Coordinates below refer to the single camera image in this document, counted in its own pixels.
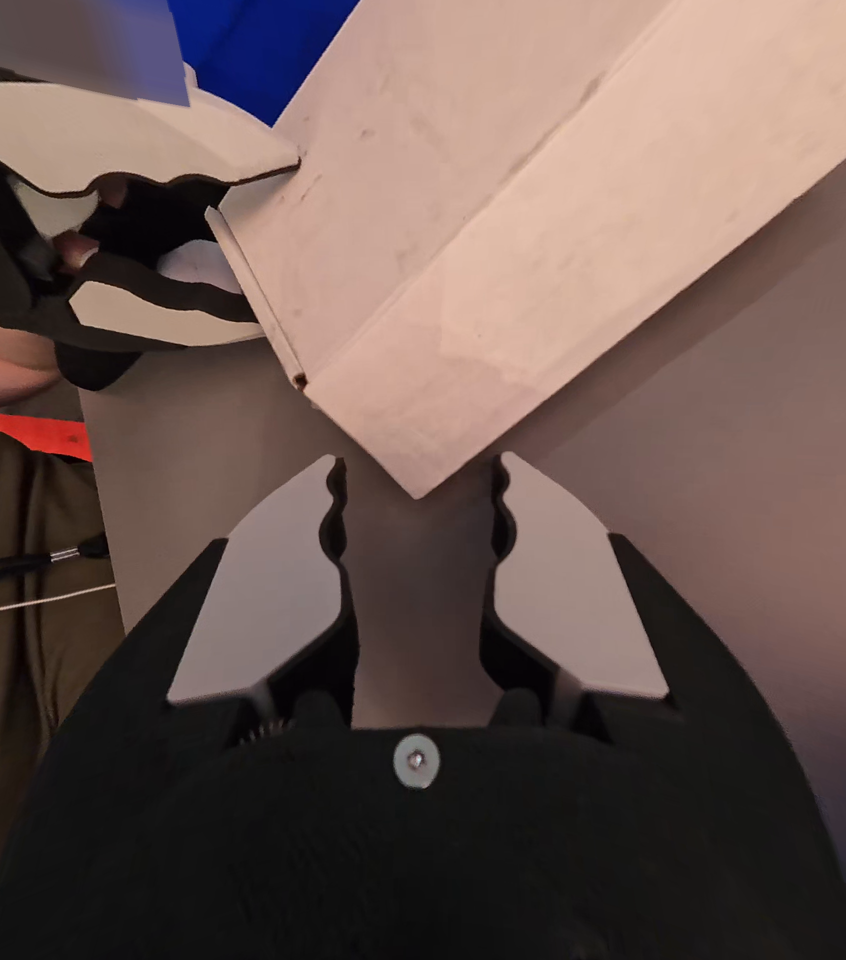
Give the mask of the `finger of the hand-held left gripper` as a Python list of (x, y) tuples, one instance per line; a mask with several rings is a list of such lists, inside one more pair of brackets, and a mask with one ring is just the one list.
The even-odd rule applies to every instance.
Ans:
[(113, 174), (236, 186), (297, 168), (297, 148), (269, 126), (192, 78), (187, 92), (178, 105), (0, 81), (0, 162), (50, 196), (84, 195)]
[(169, 344), (212, 347), (265, 337), (220, 250), (173, 250), (155, 269), (97, 251), (69, 296), (82, 328)]

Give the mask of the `blue plastic bin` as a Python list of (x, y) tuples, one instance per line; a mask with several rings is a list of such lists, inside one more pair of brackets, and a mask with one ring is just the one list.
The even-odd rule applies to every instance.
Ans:
[(356, 1), (169, 1), (182, 58), (205, 90), (272, 127)]

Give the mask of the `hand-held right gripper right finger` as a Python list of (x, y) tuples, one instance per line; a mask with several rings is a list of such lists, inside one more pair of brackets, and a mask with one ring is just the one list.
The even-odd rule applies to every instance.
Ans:
[(669, 685), (605, 525), (513, 452), (493, 462), (491, 505), (478, 648), (489, 678), (530, 691), (548, 727), (575, 726), (590, 695), (665, 704)]

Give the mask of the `person's olive jacket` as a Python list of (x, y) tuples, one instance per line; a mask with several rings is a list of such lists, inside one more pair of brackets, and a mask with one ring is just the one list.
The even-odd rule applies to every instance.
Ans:
[[(0, 560), (105, 532), (90, 462), (0, 433)], [(0, 582), (0, 858), (48, 744), (125, 637), (109, 558), (68, 558)]]

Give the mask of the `red fabric strip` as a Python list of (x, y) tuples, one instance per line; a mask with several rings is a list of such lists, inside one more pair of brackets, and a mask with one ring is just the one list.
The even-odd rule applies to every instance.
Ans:
[(29, 450), (93, 462), (88, 432), (82, 421), (0, 413), (0, 433)]

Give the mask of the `white cardboard mailer box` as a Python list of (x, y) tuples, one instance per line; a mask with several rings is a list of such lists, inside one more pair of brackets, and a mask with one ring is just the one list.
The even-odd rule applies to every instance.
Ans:
[(423, 498), (846, 159), (846, 1), (359, 2), (276, 131), (206, 218)]

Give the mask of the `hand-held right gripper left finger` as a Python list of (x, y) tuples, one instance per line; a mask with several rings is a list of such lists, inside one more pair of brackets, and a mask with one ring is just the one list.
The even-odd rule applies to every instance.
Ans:
[(352, 724), (360, 657), (344, 565), (346, 465), (324, 455), (229, 534), (166, 700), (242, 699), (265, 723), (313, 690)]

